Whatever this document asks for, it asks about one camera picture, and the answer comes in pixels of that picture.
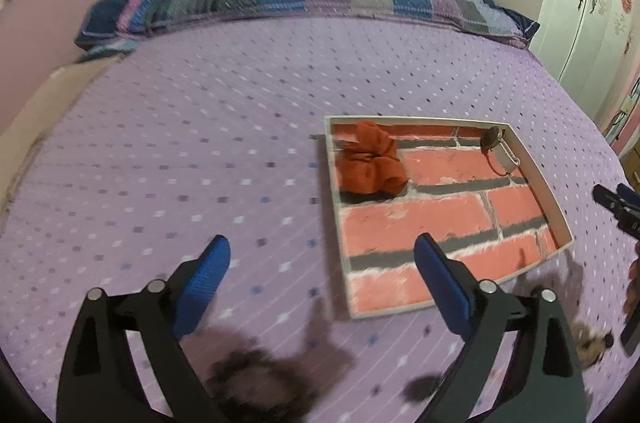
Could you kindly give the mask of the white strap wristwatch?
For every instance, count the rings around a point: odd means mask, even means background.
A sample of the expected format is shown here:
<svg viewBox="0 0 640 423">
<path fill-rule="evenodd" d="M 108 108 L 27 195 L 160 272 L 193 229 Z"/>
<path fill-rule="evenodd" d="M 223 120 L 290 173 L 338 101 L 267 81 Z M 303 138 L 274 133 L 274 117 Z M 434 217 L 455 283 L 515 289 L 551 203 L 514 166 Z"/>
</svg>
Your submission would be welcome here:
<svg viewBox="0 0 640 423">
<path fill-rule="evenodd" d="M 520 158 L 504 140 L 504 129 L 499 126 L 491 126 L 480 137 L 480 150 L 486 157 L 494 157 L 503 175 L 513 174 L 521 165 Z"/>
</svg>

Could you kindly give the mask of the orange fabric scrunchie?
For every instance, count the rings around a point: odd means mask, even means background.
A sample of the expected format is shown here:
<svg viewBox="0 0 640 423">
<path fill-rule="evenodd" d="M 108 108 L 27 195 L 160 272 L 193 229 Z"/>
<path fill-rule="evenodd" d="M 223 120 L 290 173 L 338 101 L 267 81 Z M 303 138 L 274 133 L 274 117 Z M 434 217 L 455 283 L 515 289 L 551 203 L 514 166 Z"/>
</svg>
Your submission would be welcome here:
<svg viewBox="0 0 640 423">
<path fill-rule="evenodd" d="M 336 170 L 340 190 L 353 195 L 396 197 L 408 183 L 396 140 L 370 120 L 356 125 L 355 140 L 344 143 Z"/>
</svg>

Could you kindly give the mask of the brick pattern tray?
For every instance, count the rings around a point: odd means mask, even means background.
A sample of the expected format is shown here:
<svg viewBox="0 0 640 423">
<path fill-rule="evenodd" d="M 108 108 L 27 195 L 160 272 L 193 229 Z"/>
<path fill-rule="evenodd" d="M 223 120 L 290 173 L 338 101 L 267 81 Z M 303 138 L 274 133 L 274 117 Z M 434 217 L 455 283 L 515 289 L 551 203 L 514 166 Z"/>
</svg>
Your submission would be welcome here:
<svg viewBox="0 0 640 423">
<path fill-rule="evenodd" d="M 396 140 L 408 183 L 396 196 L 340 190 L 336 158 L 370 120 Z M 503 175 L 480 150 L 491 126 L 520 158 Z M 354 319 L 433 305 L 413 257 L 429 233 L 478 278 L 503 283 L 568 249 L 574 235 L 551 187 L 521 138 L 503 122 L 424 117 L 329 116 L 326 157 L 346 305 Z"/>
</svg>

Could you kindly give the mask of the white wardrobe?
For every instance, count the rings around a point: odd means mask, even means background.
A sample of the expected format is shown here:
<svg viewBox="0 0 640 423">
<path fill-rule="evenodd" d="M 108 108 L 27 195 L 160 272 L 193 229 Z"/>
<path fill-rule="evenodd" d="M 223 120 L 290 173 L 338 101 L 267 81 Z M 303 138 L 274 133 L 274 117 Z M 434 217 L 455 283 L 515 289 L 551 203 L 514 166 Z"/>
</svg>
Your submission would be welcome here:
<svg viewBox="0 0 640 423">
<path fill-rule="evenodd" d="M 634 0 L 543 0 L 532 51 L 588 117 L 623 63 Z"/>
</svg>

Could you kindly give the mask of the purple dotted bed sheet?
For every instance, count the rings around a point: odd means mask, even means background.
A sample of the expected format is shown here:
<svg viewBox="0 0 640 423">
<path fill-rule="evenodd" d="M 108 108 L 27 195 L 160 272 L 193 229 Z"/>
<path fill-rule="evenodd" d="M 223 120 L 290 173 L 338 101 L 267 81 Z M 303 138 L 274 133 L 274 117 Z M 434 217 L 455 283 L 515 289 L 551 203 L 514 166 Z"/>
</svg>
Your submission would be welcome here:
<svg viewBox="0 0 640 423">
<path fill-rule="evenodd" d="M 575 238 L 518 287 L 553 287 L 568 317 L 622 330 L 634 240 L 591 190 L 624 173 L 530 53 L 426 24 L 225 22 L 146 41 L 109 68 L 23 180 L 1 238 L 1 347 L 45 414 L 88 290 L 137 291 L 225 235 L 230 269 L 183 341 L 198 373 L 254 345 L 318 381 L 316 422 L 416 418 L 402 390 L 447 370 L 460 339 L 434 308 L 344 312 L 322 152 L 337 114 L 509 123 Z"/>
</svg>

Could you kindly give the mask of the beige folded blanket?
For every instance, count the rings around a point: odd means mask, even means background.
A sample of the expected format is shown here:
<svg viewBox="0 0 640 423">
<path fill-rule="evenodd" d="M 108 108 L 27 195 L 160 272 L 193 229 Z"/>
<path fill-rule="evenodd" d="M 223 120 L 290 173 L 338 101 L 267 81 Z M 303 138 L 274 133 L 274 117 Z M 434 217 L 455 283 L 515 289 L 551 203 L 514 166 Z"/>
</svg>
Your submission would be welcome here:
<svg viewBox="0 0 640 423">
<path fill-rule="evenodd" d="M 85 88 L 122 55 L 83 62 L 54 71 L 1 133 L 1 223 L 6 221 L 24 176 L 44 139 L 76 104 Z"/>
</svg>

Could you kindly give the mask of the pink headboard cushion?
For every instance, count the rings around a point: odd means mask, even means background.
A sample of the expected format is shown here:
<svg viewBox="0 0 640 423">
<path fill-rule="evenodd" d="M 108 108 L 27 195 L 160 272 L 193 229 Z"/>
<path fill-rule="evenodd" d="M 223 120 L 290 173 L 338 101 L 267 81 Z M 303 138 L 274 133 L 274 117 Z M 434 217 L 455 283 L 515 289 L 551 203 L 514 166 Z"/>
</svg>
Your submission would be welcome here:
<svg viewBox="0 0 640 423">
<path fill-rule="evenodd" d="M 1 9 L 0 116 L 7 128 L 57 68 L 81 54 L 75 36 L 99 0 L 11 0 Z"/>
</svg>

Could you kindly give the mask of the patchwork striped pillow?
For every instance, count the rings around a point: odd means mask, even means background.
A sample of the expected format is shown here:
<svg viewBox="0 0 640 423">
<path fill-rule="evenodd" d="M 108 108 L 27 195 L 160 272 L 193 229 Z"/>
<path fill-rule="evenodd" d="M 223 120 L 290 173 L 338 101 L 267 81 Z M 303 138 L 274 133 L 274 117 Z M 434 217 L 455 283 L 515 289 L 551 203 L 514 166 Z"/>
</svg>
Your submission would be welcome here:
<svg viewBox="0 0 640 423">
<path fill-rule="evenodd" d="M 320 15 L 409 20 L 527 47 L 540 25 L 494 0 L 99 0 L 75 38 L 83 50 L 205 21 Z"/>
</svg>

